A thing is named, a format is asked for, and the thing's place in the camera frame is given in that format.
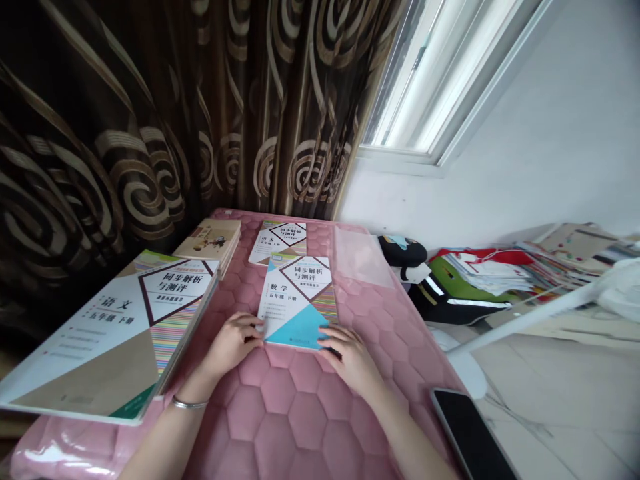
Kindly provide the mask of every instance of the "hand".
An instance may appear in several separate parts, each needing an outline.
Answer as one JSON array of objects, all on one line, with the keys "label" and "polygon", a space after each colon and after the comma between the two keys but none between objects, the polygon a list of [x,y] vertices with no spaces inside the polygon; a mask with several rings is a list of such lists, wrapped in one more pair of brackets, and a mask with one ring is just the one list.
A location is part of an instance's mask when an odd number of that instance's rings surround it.
[{"label": "hand", "polygon": [[202,368],[220,379],[236,367],[251,350],[262,346],[264,334],[252,325],[262,325],[264,321],[250,313],[236,312],[228,318],[213,340]]},{"label": "hand", "polygon": [[320,327],[320,332],[328,335],[328,339],[319,339],[322,347],[330,347],[342,355],[338,360],[329,350],[320,350],[320,355],[326,358],[335,369],[340,378],[358,392],[366,402],[370,402],[372,396],[386,389],[386,385],[380,376],[362,338],[351,329],[332,325]]}]

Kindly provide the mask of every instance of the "chinese workbook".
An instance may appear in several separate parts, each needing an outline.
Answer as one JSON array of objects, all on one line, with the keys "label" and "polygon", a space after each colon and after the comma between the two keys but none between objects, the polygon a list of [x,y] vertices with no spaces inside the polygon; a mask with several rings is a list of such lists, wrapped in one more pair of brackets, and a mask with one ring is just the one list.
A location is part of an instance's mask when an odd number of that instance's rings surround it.
[{"label": "chinese workbook", "polygon": [[329,259],[274,253],[258,317],[265,341],[320,350],[318,327],[338,322]]},{"label": "chinese workbook", "polygon": [[140,423],[211,298],[218,266],[145,250],[0,382],[0,407]]},{"label": "chinese workbook", "polygon": [[267,266],[272,253],[306,255],[307,224],[265,220],[249,254],[249,261]]},{"label": "chinese workbook", "polygon": [[240,242],[240,220],[204,219],[173,252],[191,260],[218,260],[218,278],[225,278],[231,258]]}]

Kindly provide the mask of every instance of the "green folder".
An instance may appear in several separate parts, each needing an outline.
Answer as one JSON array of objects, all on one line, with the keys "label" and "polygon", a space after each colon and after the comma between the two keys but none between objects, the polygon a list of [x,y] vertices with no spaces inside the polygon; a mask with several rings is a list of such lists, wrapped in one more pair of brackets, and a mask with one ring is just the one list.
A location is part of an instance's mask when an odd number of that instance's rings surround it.
[{"label": "green folder", "polygon": [[457,299],[481,300],[496,303],[516,302],[519,298],[511,293],[503,293],[496,297],[491,293],[477,289],[464,280],[457,270],[442,257],[437,257],[429,263],[431,274],[448,295]]}]

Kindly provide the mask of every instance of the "bracelet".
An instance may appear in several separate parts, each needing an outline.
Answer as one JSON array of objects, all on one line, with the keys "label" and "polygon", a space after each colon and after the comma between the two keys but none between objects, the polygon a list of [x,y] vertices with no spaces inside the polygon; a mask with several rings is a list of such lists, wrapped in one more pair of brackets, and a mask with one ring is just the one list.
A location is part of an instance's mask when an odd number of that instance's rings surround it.
[{"label": "bracelet", "polygon": [[208,401],[202,403],[184,403],[178,400],[175,395],[171,399],[171,403],[174,404],[178,408],[186,409],[186,410],[196,410],[200,408],[204,408],[209,403]]}]

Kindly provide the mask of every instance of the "right hand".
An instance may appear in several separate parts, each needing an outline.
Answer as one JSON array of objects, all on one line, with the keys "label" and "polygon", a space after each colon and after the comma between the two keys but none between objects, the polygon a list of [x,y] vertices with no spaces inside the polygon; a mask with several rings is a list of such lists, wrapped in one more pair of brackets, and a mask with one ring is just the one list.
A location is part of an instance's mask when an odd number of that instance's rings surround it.
[{"label": "right hand", "polygon": [[328,360],[350,388],[365,401],[369,401],[372,396],[386,389],[382,376],[360,335],[338,325],[320,327],[319,330],[329,338],[319,339],[318,344],[336,350],[342,355],[342,360],[338,360],[338,357],[329,350],[320,350],[320,355]]}]

